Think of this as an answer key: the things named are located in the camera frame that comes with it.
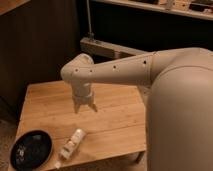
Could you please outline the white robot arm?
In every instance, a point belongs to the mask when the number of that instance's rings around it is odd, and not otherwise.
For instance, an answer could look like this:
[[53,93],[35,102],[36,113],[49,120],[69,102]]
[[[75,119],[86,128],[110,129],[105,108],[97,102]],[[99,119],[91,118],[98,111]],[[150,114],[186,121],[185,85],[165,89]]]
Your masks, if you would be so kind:
[[93,83],[147,87],[147,171],[213,171],[213,51],[170,49],[99,64],[81,53],[61,77],[77,105],[93,101]]

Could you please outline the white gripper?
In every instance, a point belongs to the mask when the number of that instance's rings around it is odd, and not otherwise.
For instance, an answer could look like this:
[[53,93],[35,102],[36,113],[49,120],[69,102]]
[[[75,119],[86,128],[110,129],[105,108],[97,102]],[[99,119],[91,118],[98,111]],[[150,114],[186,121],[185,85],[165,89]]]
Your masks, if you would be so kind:
[[90,83],[78,83],[72,85],[74,112],[77,114],[80,105],[89,105],[91,109],[97,112],[97,106],[94,102],[94,93]]

